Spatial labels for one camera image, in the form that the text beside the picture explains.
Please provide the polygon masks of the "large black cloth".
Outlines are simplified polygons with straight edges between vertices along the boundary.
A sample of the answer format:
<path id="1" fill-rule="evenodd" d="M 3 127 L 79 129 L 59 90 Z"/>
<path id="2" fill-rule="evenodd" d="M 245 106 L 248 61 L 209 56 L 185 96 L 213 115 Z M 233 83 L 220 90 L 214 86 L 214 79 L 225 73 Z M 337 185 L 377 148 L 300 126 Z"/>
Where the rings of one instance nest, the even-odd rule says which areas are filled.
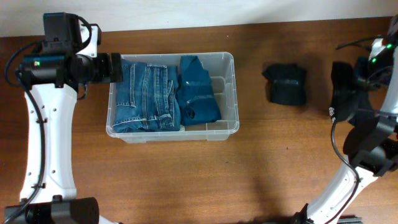
<path id="1" fill-rule="evenodd" d="M 333 62 L 333 93 L 329 113 L 331 122 L 347 121 L 353 126 L 374 117 L 369 93 L 354 83 L 354 68 L 346 62 Z"/>

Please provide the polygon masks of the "dark blue jeans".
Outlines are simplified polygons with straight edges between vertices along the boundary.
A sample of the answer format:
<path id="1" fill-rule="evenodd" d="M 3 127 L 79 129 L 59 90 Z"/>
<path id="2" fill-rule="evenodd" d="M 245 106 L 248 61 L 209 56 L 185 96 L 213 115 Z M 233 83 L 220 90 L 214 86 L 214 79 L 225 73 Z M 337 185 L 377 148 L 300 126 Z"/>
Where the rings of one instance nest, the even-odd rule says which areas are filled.
<path id="1" fill-rule="evenodd" d="M 123 81 L 116 84 L 117 133 L 179 131 L 177 67 L 122 60 Z"/>

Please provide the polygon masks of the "small black cloth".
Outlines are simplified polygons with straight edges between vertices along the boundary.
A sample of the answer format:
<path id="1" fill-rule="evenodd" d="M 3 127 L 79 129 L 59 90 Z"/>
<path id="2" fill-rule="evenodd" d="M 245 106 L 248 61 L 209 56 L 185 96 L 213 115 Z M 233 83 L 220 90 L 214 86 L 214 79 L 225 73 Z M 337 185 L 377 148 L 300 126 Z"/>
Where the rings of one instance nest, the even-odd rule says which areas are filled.
<path id="1" fill-rule="evenodd" d="M 272 103 L 287 106 L 303 106 L 307 103 L 304 89 L 307 70 L 296 63 L 274 63 L 262 75 L 271 84 Z"/>

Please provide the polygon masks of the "blue cloth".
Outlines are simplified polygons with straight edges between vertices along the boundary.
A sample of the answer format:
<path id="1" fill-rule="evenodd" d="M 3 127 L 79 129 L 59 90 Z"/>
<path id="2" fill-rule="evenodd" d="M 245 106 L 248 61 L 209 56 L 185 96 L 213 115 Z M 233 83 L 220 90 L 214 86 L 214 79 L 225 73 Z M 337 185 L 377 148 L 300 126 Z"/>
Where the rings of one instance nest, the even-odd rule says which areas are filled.
<path id="1" fill-rule="evenodd" d="M 178 82 L 177 102 L 182 125 L 214 123 L 221 119 L 209 72 L 196 55 L 181 57 Z"/>

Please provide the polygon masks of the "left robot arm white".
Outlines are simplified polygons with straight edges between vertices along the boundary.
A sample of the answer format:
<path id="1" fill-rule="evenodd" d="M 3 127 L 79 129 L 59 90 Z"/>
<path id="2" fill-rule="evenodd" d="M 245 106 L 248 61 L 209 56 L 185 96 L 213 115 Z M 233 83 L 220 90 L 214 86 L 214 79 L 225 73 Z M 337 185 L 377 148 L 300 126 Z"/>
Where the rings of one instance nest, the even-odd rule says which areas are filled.
<path id="1" fill-rule="evenodd" d="M 121 55 L 98 53 L 101 29 L 66 12 L 43 16 L 45 37 L 32 42 L 15 71 L 29 114 L 27 168 L 18 205 L 6 223 L 106 223 L 95 198 L 78 198 L 72 172 L 72 120 L 79 90 L 123 79 Z"/>

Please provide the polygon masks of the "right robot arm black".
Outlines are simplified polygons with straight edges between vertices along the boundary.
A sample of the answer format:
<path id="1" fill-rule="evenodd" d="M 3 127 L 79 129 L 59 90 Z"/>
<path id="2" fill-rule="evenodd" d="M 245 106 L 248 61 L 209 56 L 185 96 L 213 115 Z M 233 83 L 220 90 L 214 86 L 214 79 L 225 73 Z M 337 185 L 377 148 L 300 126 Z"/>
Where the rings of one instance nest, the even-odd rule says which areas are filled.
<path id="1" fill-rule="evenodd" d="M 295 213 L 290 223 L 362 223 L 343 212 L 369 184 L 397 170 L 397 141 L 390 139 L 397 134 L 397 17 L 391 19 L 386 35 L 370 39 L 368 57 L 360 57 L 354 66 L 343 62 L 332 66 L 332 145 L 339 122 L 353 125 L 343 149 L 333 149 L 342 165 L 322 194 Z"/>

